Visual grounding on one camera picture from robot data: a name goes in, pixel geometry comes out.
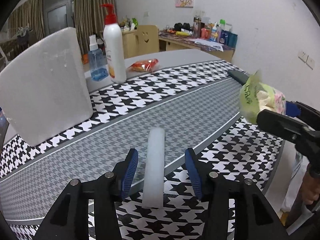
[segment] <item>paper sheet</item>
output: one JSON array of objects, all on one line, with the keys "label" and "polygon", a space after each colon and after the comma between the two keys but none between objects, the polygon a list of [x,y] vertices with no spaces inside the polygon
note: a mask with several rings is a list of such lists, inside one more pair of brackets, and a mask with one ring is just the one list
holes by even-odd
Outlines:
[{"label": "paper sheet", "polygon": [[192,39],[191,41],[193,41],[195,44],[209,46],[211,48],[215,48],[215,49],[223,52],[222,45],[220,43],[215,42],[215,41],[208,41],[208,40],[204,40],[204,39]]}]

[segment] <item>white foam block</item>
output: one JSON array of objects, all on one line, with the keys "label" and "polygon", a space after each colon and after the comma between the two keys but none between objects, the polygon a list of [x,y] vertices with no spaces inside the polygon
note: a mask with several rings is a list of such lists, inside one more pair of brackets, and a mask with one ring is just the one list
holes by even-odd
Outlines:
[{"label": "white foam block", "polygon": [[164,129],[154,127],[150,130],[142,206],[144,208],[163,207],[164,193]]},{"label": "white foam block", "polygon": [[0,107],[35,146],[92,116],[76,29],[37,42],[0,73]]}]

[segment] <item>white lotion bottle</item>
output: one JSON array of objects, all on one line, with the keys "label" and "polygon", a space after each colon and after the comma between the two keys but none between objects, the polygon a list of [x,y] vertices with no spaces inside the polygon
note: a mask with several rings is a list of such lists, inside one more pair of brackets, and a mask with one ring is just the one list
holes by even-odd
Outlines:
[{"label": "white lotion bottle", "polygon": [[108,15],[104,19],[103,39],[105,40],[109,74],[114,83],[121,84],[127,80],[122,32],[117,22],[117,16],[113,13],[114,6],[112,4],[102,4],[101,6],[108,10]]}]

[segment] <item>green snack package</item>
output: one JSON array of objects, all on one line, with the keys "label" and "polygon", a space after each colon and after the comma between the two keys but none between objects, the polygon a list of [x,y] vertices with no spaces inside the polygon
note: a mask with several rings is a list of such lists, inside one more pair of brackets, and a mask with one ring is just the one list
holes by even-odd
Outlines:
[{"label": "green snack package", "polygon": [[240,89],[240,112],[252,124],[257,124],[258,113],[264,109],[285,114],[283,93],[260,80],[260,72],[257,71]]}]

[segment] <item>water bottle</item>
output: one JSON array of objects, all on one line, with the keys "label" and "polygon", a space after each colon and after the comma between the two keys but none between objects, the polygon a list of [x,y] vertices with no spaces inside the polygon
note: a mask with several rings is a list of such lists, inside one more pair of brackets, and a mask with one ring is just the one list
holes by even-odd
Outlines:
[{"label": "water bottle", "polygon": [[108,76],[106,68],[106,59],[102,54],[102,50],[98,48],[96,35],[91,35],[90,51],[88,52],[91,78],[94,81],[101,81]]}]

